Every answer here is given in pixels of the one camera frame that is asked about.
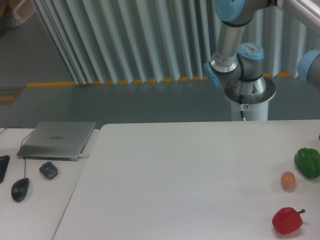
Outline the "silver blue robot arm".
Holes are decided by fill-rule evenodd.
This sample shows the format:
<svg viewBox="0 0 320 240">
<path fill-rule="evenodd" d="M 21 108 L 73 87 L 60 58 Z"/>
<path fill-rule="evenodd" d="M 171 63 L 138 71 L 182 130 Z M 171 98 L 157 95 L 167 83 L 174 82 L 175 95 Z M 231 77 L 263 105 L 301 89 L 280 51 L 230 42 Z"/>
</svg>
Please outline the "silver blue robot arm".
<svg viewBox="0 0 320 240">
<path fill-rule="evenodd" d="M 239 79 L 258 80 L 263 75 L 263 48 L 255 43 L 242 43 L 245 26 L 257 11 L 268 7 L 293 14 L 314 32 L 320 32 L 320 2 L 318 0 L 217 0 L 215 12 L 221 21 L 216 50 L 204 71 L 213 86 Z"/>
</svg>

